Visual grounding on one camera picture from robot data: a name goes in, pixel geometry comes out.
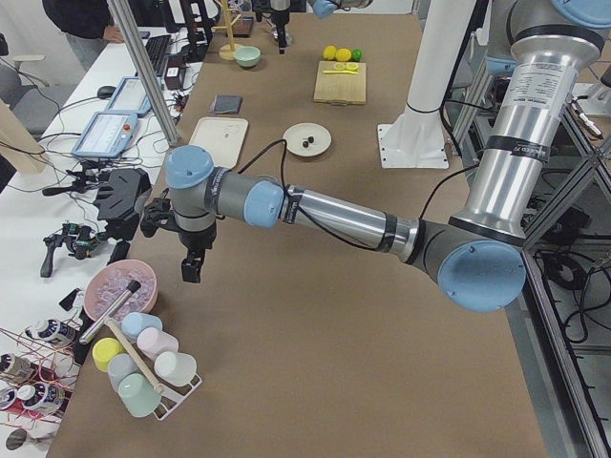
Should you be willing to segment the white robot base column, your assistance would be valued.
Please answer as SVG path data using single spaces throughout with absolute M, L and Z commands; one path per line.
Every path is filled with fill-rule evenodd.
M 426 18 L 405 110 L 378 126 L 386 169 L 449 167 L 442 106 L 471 31 L 483 24 L 486 1 L 432 1 Z

